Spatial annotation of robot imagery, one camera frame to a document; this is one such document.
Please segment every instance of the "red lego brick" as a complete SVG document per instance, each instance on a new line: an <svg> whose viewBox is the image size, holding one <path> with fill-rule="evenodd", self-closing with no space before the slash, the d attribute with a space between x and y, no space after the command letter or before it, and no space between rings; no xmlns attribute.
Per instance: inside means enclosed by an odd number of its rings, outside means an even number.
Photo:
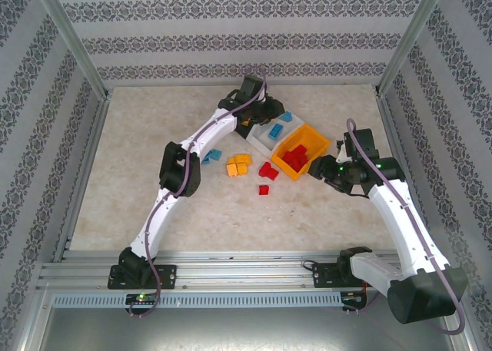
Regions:
<svg viewBox="0 0 492 351"><path fill-rule="evenodd" d="M301 163L301 167L308 163L308 157L304 154L298 156L298 161Z"/></svg>
<svg viewBox="0 0 492 351"><path fill-rule="evenodd" d="M300 144L292 151L292 154L298 157L300 155L306 154L306 151L308 151L306 147L303 144Z"/></svg>
<svg viewBox="0 0 492 351"><path fill-rule="evenodd" d="M285 163L290 164L290 163L292 163L292 161L294 160L294 158L295 158L295 156L290 151L285 151L285 154L282 157L282 160Z"/></svg>
<svg viewBox="0 0 492 351"><path fill-rule="evenodd" d="M261 184L260 185L260 195L268 195L269 190L270 190L270 187L267 184Z"/></svg>
<svg viewBox="0 0 492 351"><path fill-rule="evenodd" d="M270 178L271 180L275 180L275 178L278 177L278 171L276 171L274 168L271 168L269 171L268 171L268 175L267 175L268 178Z"/></svg>
<svg viewBox="0 0 492 351"><path fill-rule="evenodd" d="M301 170L302 166L301 166L301 162L298 160L298 159L294 159L292 161L292 164L289 164L293 170L295 170L296 172L299 173L299 171Z"/></svg>
<svg viewBox="0 0 492 351"><path fill-rule="evenodd" d="M268 176L268 171L271 169L271 164L266 162L263 164L263 167L260 168L260 171L258 172L258 175L260 177L266 177Z"/></svg>

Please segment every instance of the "striped wall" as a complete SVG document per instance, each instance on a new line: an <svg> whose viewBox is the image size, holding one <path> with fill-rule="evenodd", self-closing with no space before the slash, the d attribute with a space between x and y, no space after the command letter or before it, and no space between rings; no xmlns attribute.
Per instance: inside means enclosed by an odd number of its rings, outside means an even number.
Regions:
<svg viewBox="0 0 492 351"><path fill-rule="evenodd" d="M60 0L109 88L376 84L420 0Z"/></svg>
<svg viewBox="0 0 492 351"><path fill-rule="evenodd" d="M40 0L0 0L0 350L52 259L99 99Z"/></svg>
<svg viewBox="0 0 492 351"><path fill-rule="evenodd" d="M492 0L440 0L386 94L430 233L492 349Z"/></svg>

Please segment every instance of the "metal floor panel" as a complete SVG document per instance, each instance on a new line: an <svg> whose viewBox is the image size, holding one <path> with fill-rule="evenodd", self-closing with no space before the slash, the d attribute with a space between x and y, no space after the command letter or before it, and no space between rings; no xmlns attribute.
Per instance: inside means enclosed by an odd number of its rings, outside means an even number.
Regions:
<svg viewBox="0 0 492 351"><path fill-rule="evenodd" d="M164 309L144 319L124 310L53 309L45 351L447 351L449 337L402 326L380 301L360 316L335 308Z"/></svg>

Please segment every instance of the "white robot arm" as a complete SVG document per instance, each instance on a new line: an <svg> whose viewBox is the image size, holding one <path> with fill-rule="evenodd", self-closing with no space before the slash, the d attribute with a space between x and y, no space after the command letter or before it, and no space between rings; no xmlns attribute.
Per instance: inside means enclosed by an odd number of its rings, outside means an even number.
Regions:
<svg viewBox="0 0 492 351"><path fill-rule="evenodd" d="M358 196L367 197L383 217L401 267L391 266L366 247L355 247L341 251L337 262L340 276L358 278L376 288L388 298L401 323L451 315L467 287L466 274L462 268L451 268L436 247L415 209L398 162L379 157L371 130L352 132L353 136L347 132L344 140L337 142L337 158L319 157L309 174L351 196L354 185L362 187L364 194ZM450 291L456 295L454 300Z"/></svg>
<svg viewBox="0 0 492 351"><path fill-rule="evenodd" d="M180 144L171 142L166 146L159 173L160 189L153 209L131 246L121 253L119 264L114 266L116 270L111 268L111 273L122 276L120 283L129 285L125 288L148 288L152 275L149 261L157 256L172 212L198 189L200 162L210 149L232 131L246 138L254 124L267 123L283 113L283 105L268 96L263 81L246 76L241 89L221 100L218 109L198 131ZM349 195L352 195L354 185L362 186L364 195L361 196L370 199L387 225L401 268L385 263L366 247L357 247L341 252L339 260L344 262L341 276L363 280L387 296L393 314L401 323L451 315L455 311L454 303L437 277L431 258L439 271L445 274L459 299L467 286L464 271L450 268L432 241L415 209L396 160L379 158L371 130L356 130L354 134L358 143L363 144L366 157L374 162L384 178L391 180L392 187L403 200L398 200L378 174L368 167L348 133L344 135L344 141L337 142L338 158L331 155L319 157L311 164L309 174ZM407 207L416 224L409 218Z"/></svg>
<svg viewBox="0 0 492 351"><path fill-rule="evenodd" d="M221 140L226 134L230 134L235 130L237 118L233 114L225 115L227 113L227 109L217 109L214 115L212 115L211 118L202 127L200 127L198 131L180 143L181 147L187 150L190 143L197 138L197 140L192 144L190 152L195 153L198 160L201 161L219 140ZM204 128L210 123L213 123L214 125L204 130ZM159 243L161 242L167 227L166 222L171 219L172 212L175 211L175 208L186 199L185 196L175 197L169 189L162 187L158 191L151 211L153 211L159 202L166 196L168 196L168 198L164 201L163 205L156 210L148 229L148 245L152 258L157 255ZM140 233L130 245L131 251L137 255L137 257L147 257L145 252L145 231L149 217L147 217L147 220L145 221Z"/></svg>

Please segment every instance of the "yellow tray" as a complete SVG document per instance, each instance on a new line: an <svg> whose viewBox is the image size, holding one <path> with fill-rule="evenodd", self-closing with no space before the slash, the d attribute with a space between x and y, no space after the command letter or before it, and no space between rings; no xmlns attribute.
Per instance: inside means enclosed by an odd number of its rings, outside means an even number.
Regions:
<svg viewBox="0 0 492 351"><path fill-rule="evenodd" d="M303 124L293 134L285 139L271 156L273 161L282 169L290 178L297 180L302 174L306 173L311 162L324 155L330 146L330 141L312 128L309 124ZM303 144L306 147L307 163L296 172L291 166L282 160L286 151L293 151L298 145Z"/></svg>

